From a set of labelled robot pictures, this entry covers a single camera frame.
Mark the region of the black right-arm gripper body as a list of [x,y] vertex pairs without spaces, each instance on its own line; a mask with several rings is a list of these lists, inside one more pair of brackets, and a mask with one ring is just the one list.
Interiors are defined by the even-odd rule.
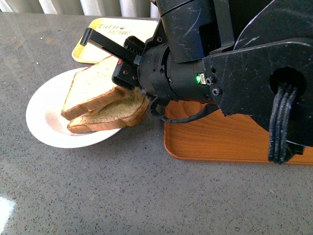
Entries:
[[158,97],[174,100],[175,94],[167,79],[167,59],[170,53],[162,21],[159,21],[153,36],[146,40],[139,65],[130,65],[119,60],[112,75],[112,81],[123,88],[135,87],[150,99]]

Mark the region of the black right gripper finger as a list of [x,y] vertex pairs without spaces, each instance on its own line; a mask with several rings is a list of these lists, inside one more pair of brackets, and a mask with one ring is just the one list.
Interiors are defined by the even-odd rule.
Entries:
[[129,36],[124,42],[124,48],[132,53],[143,53],[145,43],[138,39],[136,36]]
[[130,52],[126,48],[112,41],[92,28],[86,28],[81,39],[81,45],[86,46],[88,43],[106,51],[107,53],[121,59],[130,65],[139,65],[141,56]]

